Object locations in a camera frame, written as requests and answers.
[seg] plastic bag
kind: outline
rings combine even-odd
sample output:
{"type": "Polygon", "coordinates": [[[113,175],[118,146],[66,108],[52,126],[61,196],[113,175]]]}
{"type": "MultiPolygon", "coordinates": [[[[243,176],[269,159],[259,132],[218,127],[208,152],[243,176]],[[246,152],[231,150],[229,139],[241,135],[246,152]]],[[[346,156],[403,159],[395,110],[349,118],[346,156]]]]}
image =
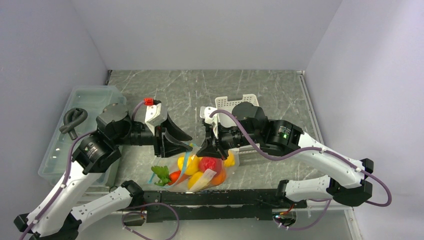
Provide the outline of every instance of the plastic bag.
{"type": "Polygon", "coordinates": [[[228,151],[228,158],[197,157],[199,147],[191,144],[193,151],[176,157],[165,158],[152,167],[149,184],[156,184],[172,192],[197,192],[219,186],[234,173],[239,166],[239,156],[228,151]]]}

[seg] white plastic basket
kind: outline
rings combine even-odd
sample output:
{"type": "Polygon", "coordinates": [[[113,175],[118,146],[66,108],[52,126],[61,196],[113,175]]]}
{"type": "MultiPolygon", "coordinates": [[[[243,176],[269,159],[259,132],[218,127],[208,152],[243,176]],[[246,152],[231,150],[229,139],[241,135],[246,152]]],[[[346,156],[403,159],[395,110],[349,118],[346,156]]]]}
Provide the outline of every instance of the white plastic basket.
{"type": "MultiPolygon", "coordinates": [[[[233,111],[233,108],[241,102],[249,102],[253,104],[254,106],[259,107],[258,98],[256,97],[255,94],[243,94],[242,99],[237,99],[237,98],[229,99],[228,96],[219,96],[215,98],[215,107],[217,109],[227,110],[228,112],[231,113],[233,111]]],[[[221,123],[221,125],[226,128],[236,125],[234,121],[231,120],[231,118],[229,118],[227,115],[222,113],[218,113],[218,120],[221,123]]]]}

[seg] gray wall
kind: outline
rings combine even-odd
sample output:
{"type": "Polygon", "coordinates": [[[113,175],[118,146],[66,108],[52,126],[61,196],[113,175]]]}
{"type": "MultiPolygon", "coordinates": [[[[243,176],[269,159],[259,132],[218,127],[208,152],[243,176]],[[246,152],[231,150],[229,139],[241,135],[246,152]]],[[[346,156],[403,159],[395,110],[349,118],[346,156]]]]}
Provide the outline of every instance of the gray wall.
{"type": "Polygon", "coordinates": [[[108,69],[304,70],[342,0],[72,0],[108,69]]]}
{"type": "Polygon", "coordinates": [[[32,211],[51,186],[38,176],[75,85],[101,85],[107,69],[69,0],[0,3],[0,233],[32,211]]]}
{"type": "Polygon", "coordinates": [[[423,1],[345,0],[306,68],[326,144],[374,160],[392,191],[355,209],[365,239],[424,239],[423,23],[423,1]]]}

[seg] table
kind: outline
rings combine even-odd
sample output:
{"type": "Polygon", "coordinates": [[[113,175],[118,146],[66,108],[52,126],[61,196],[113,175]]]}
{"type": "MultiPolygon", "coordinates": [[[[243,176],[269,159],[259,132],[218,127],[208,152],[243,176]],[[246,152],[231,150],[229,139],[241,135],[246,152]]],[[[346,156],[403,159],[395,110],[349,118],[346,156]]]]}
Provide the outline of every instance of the table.
{"type": "MultiPolygon", "coordinates": [[[[161,100],[171,119],[199,146],[205,136],[199,117],[201,106],[215,107],[216,97],[243,94],[255,94],[270,119],[292,122],[317,139],[308,96],[298,72],[293,70],[114,70],[108,84],[122,92],[130,111],[144,98],[161,100]]],[[[136,120],[143,122],[145,112],[142,107],[136,120]]],[[[144,190],[161,190],[148,184],[150,168],[158,160],[151,146],[125,146],[115,184],[134,180],[144,190]]],[[[306,180],[323,175],[297,160],[272,162],[258,153],[247,153],[240,155],[235,173],[214,188],[269,189],[276,188],[280,180],[306,180]]]]}

